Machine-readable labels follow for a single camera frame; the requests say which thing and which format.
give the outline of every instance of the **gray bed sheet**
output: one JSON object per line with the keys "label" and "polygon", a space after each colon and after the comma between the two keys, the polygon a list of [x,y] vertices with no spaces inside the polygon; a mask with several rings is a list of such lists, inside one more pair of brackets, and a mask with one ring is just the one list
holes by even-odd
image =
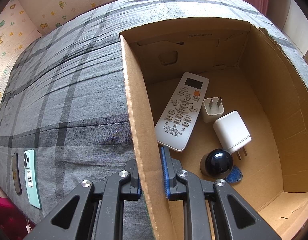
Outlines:
{"label": "gray bed sheet", "polygon": [[[289,40],[241,0],[118,0],[34,41],[15,63],[0,107],[0,187],[39,223],[83,179],[108,178],[134,158],[119,33],[160,20],[226,17],[266,28],[308,87]],[[23,152],[35,149],[42,210],[28,202]],[[13,185],[18,152],[22,194]],[[126,202],[124,239],[153,239],[144,198]]]}

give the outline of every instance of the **black round object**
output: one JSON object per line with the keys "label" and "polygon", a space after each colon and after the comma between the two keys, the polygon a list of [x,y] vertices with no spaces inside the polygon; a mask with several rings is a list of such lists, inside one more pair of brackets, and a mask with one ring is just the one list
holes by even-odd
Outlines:
{"label": "black round object", "polygon": [[233,168],[233,157],[224,149],[215,149],[205,160],[205,170],[214,179],[224,179]]}

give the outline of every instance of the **white remote control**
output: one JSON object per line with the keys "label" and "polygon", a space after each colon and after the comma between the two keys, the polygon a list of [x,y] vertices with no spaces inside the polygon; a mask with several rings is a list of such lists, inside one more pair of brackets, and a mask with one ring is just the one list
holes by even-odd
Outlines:
{"label": "white remote control", "polygon": [[209,80],[185,72],[155,126],[159,144],[182,152],[194,128]]}

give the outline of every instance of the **blue round token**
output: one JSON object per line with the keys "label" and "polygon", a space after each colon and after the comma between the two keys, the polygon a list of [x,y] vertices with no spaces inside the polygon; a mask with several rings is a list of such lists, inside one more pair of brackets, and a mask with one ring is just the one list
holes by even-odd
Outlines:
{"label": "blue round token", "polygon": [[240,171],[240,169],[238,168],[238,166],[233,166],[232,171],[230,172],[230,174],[225,178],[225,180],[228,183],[235,183],[235,182],[239,182],[241,181],[241,179],[243,178],[243,174]]}

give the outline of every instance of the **remote control screen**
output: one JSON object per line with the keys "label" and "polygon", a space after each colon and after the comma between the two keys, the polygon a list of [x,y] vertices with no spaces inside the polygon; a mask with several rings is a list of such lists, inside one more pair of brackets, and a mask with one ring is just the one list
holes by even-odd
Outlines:
{"label": "remote control screen", "polygon": [[187,78],[186,82],[185,82],[186,86],[190,86],[190,87],[194,87],[196,89],[201,89],[203,82],[191,79],[191,78]]}

